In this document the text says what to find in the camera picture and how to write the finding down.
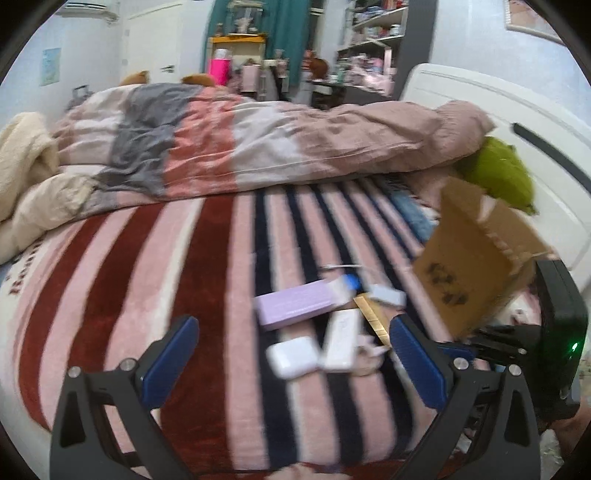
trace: box flap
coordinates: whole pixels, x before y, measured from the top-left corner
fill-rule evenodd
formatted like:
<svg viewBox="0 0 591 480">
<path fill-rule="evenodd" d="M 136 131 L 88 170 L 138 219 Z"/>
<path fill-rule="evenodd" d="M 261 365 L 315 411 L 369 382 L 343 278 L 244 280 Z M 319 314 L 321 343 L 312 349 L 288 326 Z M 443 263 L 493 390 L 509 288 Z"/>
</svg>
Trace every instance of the box flap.
<svg viewBox="0 0 591 480">
<path fill-rule="evenodd" d="M 480 215 L 480 204 L 484 190 L 466 181 L 450 177 L 441 190 L 441 216 L 450 203 L 462 210 L 465 215 L 476 221 Z"/>
<path fill-rule="evenodd" d="M 456 338 L 479 324 L 516 272 L 514 256 L 455 202 L 449 202 L 413 268 Z"/>
<path fill-rule="evenodd" d="M 517 256 L 524 253 L 537 256 L 549 251 L 530 226 L 503 200 L 496 201 L 495 207 L 482 222 L 482 226 L 489 232 L 494 232 Z"/>
</svg>

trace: air conditioner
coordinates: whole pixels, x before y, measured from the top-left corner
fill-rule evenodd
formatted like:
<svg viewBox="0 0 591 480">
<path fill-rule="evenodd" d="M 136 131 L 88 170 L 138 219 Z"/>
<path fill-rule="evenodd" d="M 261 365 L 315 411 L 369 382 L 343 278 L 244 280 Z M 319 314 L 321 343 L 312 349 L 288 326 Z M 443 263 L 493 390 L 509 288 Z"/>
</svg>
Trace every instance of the air conditioner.
<svg viewBox="0 0 591 480">
<path fill-rule="evenodd" d="M 119 19 L 118 1 L 66 2 L 57 11 L 62 17 L 102 17 L 114 22 Z"/>
</svg>

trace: desk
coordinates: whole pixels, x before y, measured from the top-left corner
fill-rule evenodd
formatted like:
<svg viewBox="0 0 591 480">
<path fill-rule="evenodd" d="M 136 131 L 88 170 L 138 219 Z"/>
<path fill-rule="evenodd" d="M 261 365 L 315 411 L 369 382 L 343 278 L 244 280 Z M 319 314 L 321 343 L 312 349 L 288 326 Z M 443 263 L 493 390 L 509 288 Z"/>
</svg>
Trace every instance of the desk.
<svg viewBox="0 0 591 480">
<path fill-rule="evenodd" d="M 320 110 L 327 110 L 345 103 L 352 103 L 354 105 L 368 105 L 369 103 L 387 102 L 392 100 L 378 92 L 373 92 L 369 89 L 355 86 L 345 85 L 343 83 L 325 82 L 308 80 L 313 86 L 321 86 L 331 88 L 332 93 L 329 95 L 312 91 L 312 99 L 310 106 Z"/>
</svg>

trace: blue gripper pad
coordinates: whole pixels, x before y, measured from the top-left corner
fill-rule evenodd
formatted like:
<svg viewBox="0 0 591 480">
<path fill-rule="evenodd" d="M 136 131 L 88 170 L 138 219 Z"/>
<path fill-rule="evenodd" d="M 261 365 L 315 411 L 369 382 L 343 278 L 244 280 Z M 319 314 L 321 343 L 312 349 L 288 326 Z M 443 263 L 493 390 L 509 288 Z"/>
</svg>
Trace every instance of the blue gripper pad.
<svg viewBox="0 0 591 480">
<path fill-rule="evenodd" d="M 474 361 L 474 359 L 476 358 L 476 355 L 474 354 L 474 352 L 472 350 L 470 350 L 469 348 L 462 348 L 461 346 L 456 346 L 456 345 L 446 345 L 445 343 L 443 344 L 438 344 L 437 348 L 439 348 L 440 351 L 442 351 L 443 353 L 445 353 L 449 358 L 465 358 L 466 360 L 468 360 L 469 362 Z"/>
<path fill-rule="evenodd" d="M 142 355 L 136 373 L 136 385 L 141 402 L 147 409 L 160 408 L 164 404 L 198 340 L 198 321 L 194 317 L 183 316 Z"/>
<path fill-rule="evenodd" d="M 441 411 L 453 385 L 453 374 L 446 357 L 405 314 L 392 319 L 389 334 L 392 347 L 423 403 Z"/>
</svg>

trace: white remote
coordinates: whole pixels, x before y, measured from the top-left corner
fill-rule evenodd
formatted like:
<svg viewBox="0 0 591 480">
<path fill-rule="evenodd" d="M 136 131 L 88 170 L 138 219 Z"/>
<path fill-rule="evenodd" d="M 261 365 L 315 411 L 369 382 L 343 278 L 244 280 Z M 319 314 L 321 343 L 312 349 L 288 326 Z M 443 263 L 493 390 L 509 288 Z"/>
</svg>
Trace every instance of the white remote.
<svg viewBox="0 0 591 480">
<path fill-rule="evenodd" d="M 338 310 L 330 318 L 321 365 L 327 372 L 351 372 L 355 364 L 361 311 Z"/>
</svg>

